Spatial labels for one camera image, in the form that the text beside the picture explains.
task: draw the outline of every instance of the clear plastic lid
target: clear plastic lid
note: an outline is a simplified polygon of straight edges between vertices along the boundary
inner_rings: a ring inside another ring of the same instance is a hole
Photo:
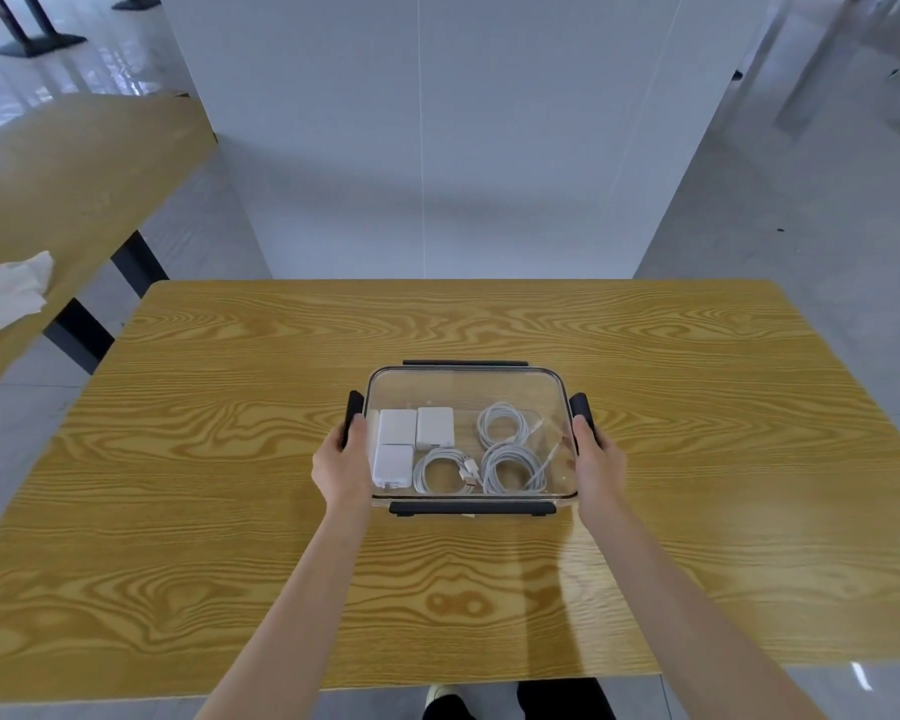
[[[566,390],[546,368],[389,366],[370,377],[364,413],[377,499],[576,496]]]

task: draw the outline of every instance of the hand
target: hand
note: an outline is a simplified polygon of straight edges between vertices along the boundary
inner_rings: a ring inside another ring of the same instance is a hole
[[[573,417],[573,433],[579,454],[576,457],[576,490],[579,519],[592,530],[606,508],[623,500],[627,482],[627,455],[597,427],[597,434],[581,415]]]
[[[337,424],[313,453],[313,482],[327,501],[327,515],[340,512],[348,517],[370,516],[373,483],[367,456],[367,420],[362,414],[350,423],[346,447],[340,448],[344,425]]]

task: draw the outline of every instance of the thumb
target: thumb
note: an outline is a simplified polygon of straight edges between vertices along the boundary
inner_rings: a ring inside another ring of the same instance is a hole
[[[600,445],[597,443],[597,435],[593,434],[587,419],[582,414],[577,414],[573,417],[573,435],[576,437],[576,448],[580,454],[600,450]]]
[[[367,419],[362,414],[354,414],[347,431],[346,447],[344,452],[360,451],[367,449]]]

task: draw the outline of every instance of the crumpled tissue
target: crumpled tissue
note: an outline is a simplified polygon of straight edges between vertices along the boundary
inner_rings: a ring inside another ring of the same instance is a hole
[[[53,269],[54,258],[47,250],[22,263],[0,263],[0,329],[47,304],[43,294]]]

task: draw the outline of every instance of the white shoe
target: white shoe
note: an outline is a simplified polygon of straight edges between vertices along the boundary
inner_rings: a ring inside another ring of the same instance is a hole
[[[434,700],[439,700],[447,695],[459,694],[460,690],[457,689],[456,684],[431,684],[430,689],[427,690],[427,702],[424,702],[423,709],[429,708],[430,703],[434,702]]]

